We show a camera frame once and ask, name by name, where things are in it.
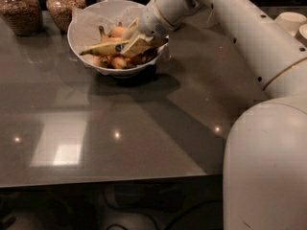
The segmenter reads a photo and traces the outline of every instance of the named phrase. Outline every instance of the dark floor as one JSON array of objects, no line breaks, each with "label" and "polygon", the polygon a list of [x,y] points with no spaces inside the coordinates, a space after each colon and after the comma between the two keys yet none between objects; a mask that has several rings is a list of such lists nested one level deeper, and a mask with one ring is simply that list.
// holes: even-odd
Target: dark floor
[{"label": "dark floor", "polygon": [[205,176],[0,191],[0,230],[223,229],[223,179]]}]

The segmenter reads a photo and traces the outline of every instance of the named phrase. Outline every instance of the white cup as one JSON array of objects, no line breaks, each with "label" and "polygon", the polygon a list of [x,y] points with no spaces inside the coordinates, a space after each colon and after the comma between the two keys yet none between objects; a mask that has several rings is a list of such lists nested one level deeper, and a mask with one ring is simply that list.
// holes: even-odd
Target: white cup
[{"label": "white cup", "polygon": [[299,27],[295,38],[307,47],[307,24]]},{"label": "white cup", "polygon": [[298,12],[285,11],[277,16],[275,22],[291,36],[295,36],[299,27],[307,23],[307,17]]}]

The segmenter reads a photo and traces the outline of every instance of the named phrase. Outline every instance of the black cable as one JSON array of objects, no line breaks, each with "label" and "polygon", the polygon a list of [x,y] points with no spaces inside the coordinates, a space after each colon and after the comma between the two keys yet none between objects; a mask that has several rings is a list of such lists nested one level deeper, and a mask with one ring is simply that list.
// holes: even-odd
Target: black cable
[{"label": "black cable", "polygon": [[106,228],[106,230],[109,230],[109,229],[111,229],[112,227],[119,227],[119,228],[121,228],[121,229],[123,229],[123,230],[129,230],[127,227],[125,227],[125,226],[123,226],[123,225],[121,225],[121,224],[117,224],[117,223],[111,224],[109,227]]},{"label": "black cable", "polygon": [[110,202],[108,202],[108,200],[106,198],[106,191],[105,191],[105,189],[103,189],[103,197],[104,197],[104,201],[106,202],[107,207],[109,207],[110,209],[112,209],[114,211],[122,212],[122,213],[134,213],[134,214],[143,215],[143,216],[147,217],[148,219],[150,219],[152,221],[155,230],[159,230],[159,226],[158,226],[156,220],[150,214],[147,214],[147,213],[144,213],[144,212],[137,212],[137,211],[133,211],[133,210],[130,211],[128,209],[124,210],[124,209],[122,209],[120,207],[113,206]]},{"label": "black cable", "polygon": [[192,212],[194,212],[195,210],[200,209],[203,206],[206,206],[208,204],[212,204],[212,203],[221,203],[223,202],[222,200],[207,200],[201,203],[198,203],[196,205],[193,205],[191,208],[185,210],[184,212],[182,212],[181,214],[179,214],[178,216],[176,216],[175,218],[173,218],[170,223],[168,223],[166,225],[166,227],[164,228],[164,230],[170,230],[177,222],[179,222],[181,219],[183,219],[184,217],[186,217],[187,215],[191,214]]}]

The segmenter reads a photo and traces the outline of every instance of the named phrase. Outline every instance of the robotic hand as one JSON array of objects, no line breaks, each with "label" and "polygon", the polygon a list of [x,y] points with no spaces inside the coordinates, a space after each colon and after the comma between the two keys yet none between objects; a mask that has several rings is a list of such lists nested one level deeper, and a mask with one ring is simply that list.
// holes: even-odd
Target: robotic hand
[{"label": "robotic hand", "polygon": [[307,229],[307,51],[248,0],[154,0],[139,31],[163,37],[213,10],[269,101],[244,113],[224,156],[224,229]]}]

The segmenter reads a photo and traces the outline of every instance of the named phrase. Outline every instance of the gray countertop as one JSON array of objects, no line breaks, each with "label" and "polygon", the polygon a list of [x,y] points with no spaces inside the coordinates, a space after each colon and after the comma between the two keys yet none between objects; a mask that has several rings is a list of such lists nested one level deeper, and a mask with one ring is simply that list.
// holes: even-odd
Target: gray countertop
[{"label": "gray countertop", "polygon": [[1,20],[0,187],[221,174],[231,125],[266,97],[206,16],[128,80],[85,68],[46,11],[31,37]]}]

